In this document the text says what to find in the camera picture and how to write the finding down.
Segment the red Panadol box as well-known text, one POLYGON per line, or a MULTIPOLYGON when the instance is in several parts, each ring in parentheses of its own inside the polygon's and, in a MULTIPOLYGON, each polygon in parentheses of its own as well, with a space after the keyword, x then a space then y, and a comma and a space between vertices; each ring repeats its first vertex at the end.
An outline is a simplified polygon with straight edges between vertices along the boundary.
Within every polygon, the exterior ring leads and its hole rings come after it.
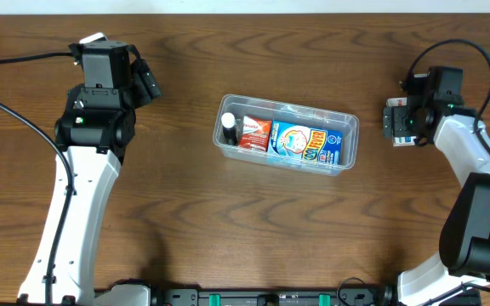
POLYGON ((271 135, 272 121, 244 116, 242 120, 242 136, 239 147, 248 150, 267 151, 271 135))

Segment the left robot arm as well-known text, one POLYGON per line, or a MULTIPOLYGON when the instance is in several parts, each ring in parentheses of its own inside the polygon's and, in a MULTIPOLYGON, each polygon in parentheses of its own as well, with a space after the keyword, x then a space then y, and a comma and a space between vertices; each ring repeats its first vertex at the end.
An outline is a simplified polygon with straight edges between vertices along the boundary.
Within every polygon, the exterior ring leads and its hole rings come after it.
POLYGON ((95 291, 94 266, 106 204, 135 135, 136 111, 161 91, 132 44, 98 33, 70 50, 84 82, 69 91, 54 126, 54 192, 15 304, 152 305, 154 293, 140 280, 95 291))

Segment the clear plastic container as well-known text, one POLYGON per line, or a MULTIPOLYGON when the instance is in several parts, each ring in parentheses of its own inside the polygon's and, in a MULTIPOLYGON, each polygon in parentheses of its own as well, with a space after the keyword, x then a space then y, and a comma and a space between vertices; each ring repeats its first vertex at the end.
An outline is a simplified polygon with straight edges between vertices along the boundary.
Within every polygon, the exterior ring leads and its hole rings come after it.
POLYGON ((356 161, 356 116, 268 99, 227 94, 213 142, 229 158, 337 176, 356 161))

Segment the white Panadol box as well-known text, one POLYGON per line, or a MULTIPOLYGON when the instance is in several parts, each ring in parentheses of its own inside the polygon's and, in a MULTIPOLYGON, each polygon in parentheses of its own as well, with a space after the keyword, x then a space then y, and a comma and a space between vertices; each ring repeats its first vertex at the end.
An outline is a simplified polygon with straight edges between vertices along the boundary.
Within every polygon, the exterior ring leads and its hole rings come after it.
MULTIPOLYGON (((407 105, 407 99, 406 98, 389 98, 386 100, 386 106, 387 107, 399 107, 399 106, 406 106, 406 105, 407 105)), ((395 147, 413 146, 415 139, 416 139, 415 136, 394 137, 393 138, 393 145, 395 147)))

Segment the black bottle white cap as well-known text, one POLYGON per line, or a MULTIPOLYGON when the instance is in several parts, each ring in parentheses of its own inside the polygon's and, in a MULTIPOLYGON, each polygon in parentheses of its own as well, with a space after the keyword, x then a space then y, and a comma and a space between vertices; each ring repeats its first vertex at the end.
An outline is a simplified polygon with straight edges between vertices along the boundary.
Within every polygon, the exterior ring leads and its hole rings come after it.
POLYGON ((237 139, 237 123, 235 116, 230 113, 224 113, 221 118, 221 125, 223 128, 223 136, 228 145, 236 145, 238 143, 237 139))

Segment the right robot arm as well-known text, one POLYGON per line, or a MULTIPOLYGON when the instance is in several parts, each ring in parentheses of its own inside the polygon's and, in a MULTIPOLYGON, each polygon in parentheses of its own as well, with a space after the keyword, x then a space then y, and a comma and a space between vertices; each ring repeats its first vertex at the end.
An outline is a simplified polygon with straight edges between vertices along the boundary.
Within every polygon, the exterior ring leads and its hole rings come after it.
POLYGON ((406 101, 383 110, 385 137, 434 145, 461 186, 437 252, 398 275, 396 305, 441 305, 473 290, 490 292, 490 138, 479 112, 462 100, 462 80, 459 68, 408 72, 401 83, 406 101))

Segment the blue Kool Fever box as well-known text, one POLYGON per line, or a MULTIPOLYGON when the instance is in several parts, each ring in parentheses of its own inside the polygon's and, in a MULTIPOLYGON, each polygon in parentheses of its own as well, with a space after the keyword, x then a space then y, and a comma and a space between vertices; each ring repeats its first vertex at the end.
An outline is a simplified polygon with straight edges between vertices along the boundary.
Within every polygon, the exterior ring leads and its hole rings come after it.
POLYGON ((338 165, 343 149, 339 131, 274 121, 267 152, 308 162, 338 165))

